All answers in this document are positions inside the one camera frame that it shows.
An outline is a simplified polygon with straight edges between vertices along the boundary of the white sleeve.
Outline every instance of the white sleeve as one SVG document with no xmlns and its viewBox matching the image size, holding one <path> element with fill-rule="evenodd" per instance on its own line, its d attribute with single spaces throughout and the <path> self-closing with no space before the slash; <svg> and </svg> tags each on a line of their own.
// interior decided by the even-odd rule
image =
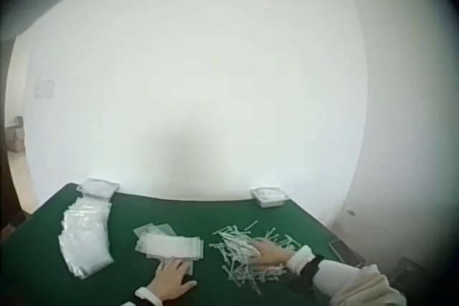
<svg viewBox="0 0 459 306">
<path fill-rule="evenodd" d="M 302 247 L 287 262 L 287 267 L 300 274 L 314 259 L 309 247 Z M 406 299 L 390 287 L 387 278 L 376 265 L 358 269 L 347 264 L 322 260 L 313 277 L 314 285 L 331 297 L 331 305 L 391 305 L 405 306 Z"/>
<path fill-rule="evenodd" d="M 290 258 L 287 267 L 299 275 L 304 266 L 314 257 L 316 256 L 311 249 L 304 246 Z M 359 271 L 356 267 L 324 259 L 318 265 L 318 272 L 313 277 L 313 283 L 322 293 L 333 297 L 344 285 L 353 281 Z"/>
<path fill-rule="evenodd" d="M 145 287 L 140 287 L 136 290 L 136 297 L 139 297 L 140 299 L 147 299 L 155 306 L 163 306 L 163 302 Z"/>
</svg>

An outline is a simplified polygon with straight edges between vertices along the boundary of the pile of white sticks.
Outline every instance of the pile of white sticks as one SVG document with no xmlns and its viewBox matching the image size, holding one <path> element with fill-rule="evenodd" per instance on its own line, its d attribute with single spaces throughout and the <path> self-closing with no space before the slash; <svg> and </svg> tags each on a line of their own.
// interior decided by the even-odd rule
<svg viewBox="0 0 459 306">
<path fill-rule="evenodd" d="M 220 235 L 222 241 L 220 243 L 209 244 L 213 249 L 218 249 L 223 256 L 224 264 L 222 269 L 228 274 L 228 280 L 232 280 L 238 287 L 241 287 L 246 282 L 250 283 L 252 289 L 261 295 L 258 282 L 278 281 L 279 277 L 285 274 L 285 266 L 279 265 L 276 267 L 261 267 L 250 264 L 250 260 L 259 256 L 260 253 L 251 242 L 253 238 L 250 236 L 250 229 L 256 225 L 255 220 L 251 225 L 240 231 L 237 226 L 229 225 L 223 229 L 215 231 L 214 235 Z M 275 227 L 266 232 L 265 238 L 274 242 L 280 247 L 297 250 L 301 248 L 292 237 L 284 234 L 284 239 L 279 241 L 279 234 L 275 234 Z"/>
</svg>

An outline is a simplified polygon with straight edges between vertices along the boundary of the right hand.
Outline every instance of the right hand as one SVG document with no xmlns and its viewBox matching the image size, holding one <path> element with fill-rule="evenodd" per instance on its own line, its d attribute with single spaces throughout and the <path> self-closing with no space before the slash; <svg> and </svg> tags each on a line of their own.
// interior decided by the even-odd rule
<svg viewBox="0 0 459 306">
<path fill-rule="evenodd" d="M 251 264 L 268 266 L 287 264 L 288 260 L 295 254 L 293 250 L 279 247 L 272 241 L 264 238 L 254 239 L 250 242 L 250 244 L 253 245 L 260 253 L 259 257 L 250 261 Z"/>
</svg>

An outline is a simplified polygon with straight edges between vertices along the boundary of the left hand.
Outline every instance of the left hand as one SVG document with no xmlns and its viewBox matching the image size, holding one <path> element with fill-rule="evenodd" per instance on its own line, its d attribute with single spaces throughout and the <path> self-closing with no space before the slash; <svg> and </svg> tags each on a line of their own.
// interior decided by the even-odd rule
<svg viewBox="0 0 459 306">
<path fill-rule="evenodd" d="M 182 284 L 187 269 L 188 263 L 180 259 L 174 259 L 165 265 L 160 264 L 153 281 L 147 286 L 148 290 L 163 302 L 181 297 L 198 284 L 196 281 Z"/>
</svg>

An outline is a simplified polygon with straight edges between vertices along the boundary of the wrist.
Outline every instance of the wrist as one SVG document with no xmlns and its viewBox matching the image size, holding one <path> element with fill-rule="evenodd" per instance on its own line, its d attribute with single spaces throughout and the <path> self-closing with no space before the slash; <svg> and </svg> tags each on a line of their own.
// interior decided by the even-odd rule
<svg viewBox="0 0 459 306">
<path fill-rule="evenodd" d="M 290 258 L 293 257 L 294 254 L 295 254 L 294 251 L 289 250 L 289 249 L 284 249 L 280 257 L 280 260 L 281 260 L 280 263 L 287 264 L 287 262 L 290 260 Z"/>
<path fill-rule="evenodd" d="M 155 288 L 155 286 L 148 286 L 147 289 L 152 292 L 153 294 L 155 294 L 155 296 L 160 299 L 161 302 L 164 302 L 167 300 L 167 297 L 166 297 L 166 294 L 161 292 L 161 290 L 159 288 Z"/>
</svg>

